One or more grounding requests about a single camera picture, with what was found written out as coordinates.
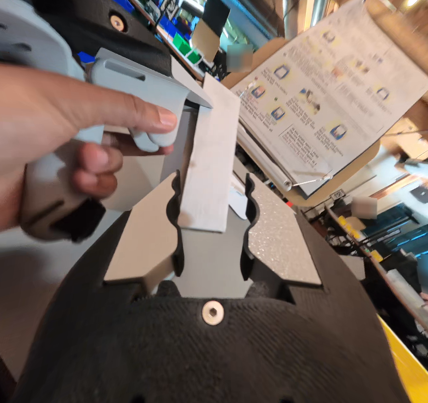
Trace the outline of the yellow plastic bin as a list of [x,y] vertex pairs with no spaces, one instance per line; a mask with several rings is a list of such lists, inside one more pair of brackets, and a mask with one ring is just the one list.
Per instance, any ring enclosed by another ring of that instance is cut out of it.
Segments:
[[377,316],[387,338],[400,381],[413,403],[428,402],[428,372],[385,321]]

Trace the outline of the white cardboard box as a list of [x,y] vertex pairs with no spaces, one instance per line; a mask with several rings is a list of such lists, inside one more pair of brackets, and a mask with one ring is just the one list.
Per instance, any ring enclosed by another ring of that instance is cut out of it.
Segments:
[[[188,165],[182,135],[167,156],[125,157],[125,167],[119,171],[119,194],[107,201],[106,206],[118,209],[139,201],[112,225],[122,230],[122,235],[131,242],[153,242],[155,237],[165,237],[169,242],[176,237],[177,229],[167,217],[167,206],[161,206],[166,201],[180,202],[179,213],[173,216],[178,217],[181,230],[226,231],[240,100],[210,75],[204,79],[203,90],[213,108],[200,106]],[[176,177],[176,169],[181,170],[183,182],[177,181],[181,189],[179,198],[173,199],[175,189],[170,176],[165,178],[167,183],[160,182],[148,192],[148,183],[143,179],[147,177],[145,172],[151,173],[155,165],[172,177]]]

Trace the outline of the person's left hand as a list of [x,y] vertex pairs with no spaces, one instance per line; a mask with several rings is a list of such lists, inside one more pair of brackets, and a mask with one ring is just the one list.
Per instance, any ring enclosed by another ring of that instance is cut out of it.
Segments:
[[[108,125],[138,132],[169,133],[177,126],[169,110],[140,98],[60,74],[2,63],[0,66],[0,230],[19,225],[27,163],[38,160],[82,129]],[[84,143],[77,154],[72,185],[96,200],[117,188],[123,157],[168,155],[138,149],[127,134],[105,132],[101,144]]]

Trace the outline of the framed black-white marker poster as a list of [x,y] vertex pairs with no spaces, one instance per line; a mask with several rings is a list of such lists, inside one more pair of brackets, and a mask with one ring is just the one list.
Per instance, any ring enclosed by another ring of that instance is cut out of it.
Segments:
[[159,7],[161,17],[165,17],[169,21],[172,21],[179,12],[179,1],[180,0],[163,0]]

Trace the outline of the printed instruction sheet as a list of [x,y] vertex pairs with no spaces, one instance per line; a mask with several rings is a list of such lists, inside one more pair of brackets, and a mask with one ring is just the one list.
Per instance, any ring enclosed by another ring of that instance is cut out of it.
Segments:
[[240,119],[304,199],[427,92],[427,75],[350,0],[239,82]]

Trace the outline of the brown cardboard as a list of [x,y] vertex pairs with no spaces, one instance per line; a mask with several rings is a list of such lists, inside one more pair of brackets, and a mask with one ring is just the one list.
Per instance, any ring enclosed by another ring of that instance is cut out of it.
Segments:
[[192,47],[197,49],[204,57],[205,61],[212,63],[220,47],[220,38],[200,19],[195,25],[191,36]]

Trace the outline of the silver spiral ventilation duct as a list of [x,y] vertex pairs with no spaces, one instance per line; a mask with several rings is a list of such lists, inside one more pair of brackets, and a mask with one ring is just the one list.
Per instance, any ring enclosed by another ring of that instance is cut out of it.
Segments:
[[291,40],[322,20],[330,0],[282,0],[284,34]]

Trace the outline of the white paper card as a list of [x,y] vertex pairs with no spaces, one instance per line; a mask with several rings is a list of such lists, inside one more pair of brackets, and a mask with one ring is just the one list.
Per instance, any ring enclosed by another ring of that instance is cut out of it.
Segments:
[[244,187],[239,182],[231,182],[228,193],[228,204],[240,219],[247,219],[247,197]]

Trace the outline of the black monitor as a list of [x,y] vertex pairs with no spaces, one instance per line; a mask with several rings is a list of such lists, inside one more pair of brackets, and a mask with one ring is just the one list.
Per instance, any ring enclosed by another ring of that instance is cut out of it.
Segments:
[[229,14],[230,8],[222,0],[206,0],[202,20],[220,38]]

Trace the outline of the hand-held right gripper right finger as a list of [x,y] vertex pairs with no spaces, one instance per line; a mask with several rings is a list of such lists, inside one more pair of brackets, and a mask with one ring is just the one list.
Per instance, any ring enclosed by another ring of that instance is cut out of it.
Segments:
[[322,281],[295,212],[254,174],[245,179],[246,216],[240,269],[245,281],[274,288],[291,284],[321,288]]

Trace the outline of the green shelf bin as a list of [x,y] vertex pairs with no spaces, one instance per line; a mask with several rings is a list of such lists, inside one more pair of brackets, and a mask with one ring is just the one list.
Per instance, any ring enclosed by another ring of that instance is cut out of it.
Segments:
[[186,56],[192,50],[189,42],[185,38],[183,38],[178,32],[174,35],[173,45],[184,56]]

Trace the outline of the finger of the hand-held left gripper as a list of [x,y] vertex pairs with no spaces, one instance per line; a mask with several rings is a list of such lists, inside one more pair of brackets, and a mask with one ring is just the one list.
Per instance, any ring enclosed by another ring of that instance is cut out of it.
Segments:
[[136,146],[145,152],[155,153],[160,148],[168,147],[174,144],[178,128],[180,124],[182,110],[178,111],[168,111],[167,109],[162,108],[160,110],[160,117],[174,117],[175,118],[175,127],[172,131],[168,133],[150,133],[150,132],[142,132],[138,131],[135,128],[130,128],[129,132],[131,137],[133,138]]
[[213,108],[212,100],[187,71],[172,58],[172,76],[165,76],[119,54],[101,48],[95,56],[90,80],[125,92],[181,116],[185,101]]

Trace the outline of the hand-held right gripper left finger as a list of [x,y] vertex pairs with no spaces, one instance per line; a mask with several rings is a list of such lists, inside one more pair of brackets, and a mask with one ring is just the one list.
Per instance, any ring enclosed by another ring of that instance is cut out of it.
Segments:
[[177,170],[132,208],[105,273],[105,284],[136,283],[151,294],[161,281],[182,273],[184,251],[177,224],[180,194]]

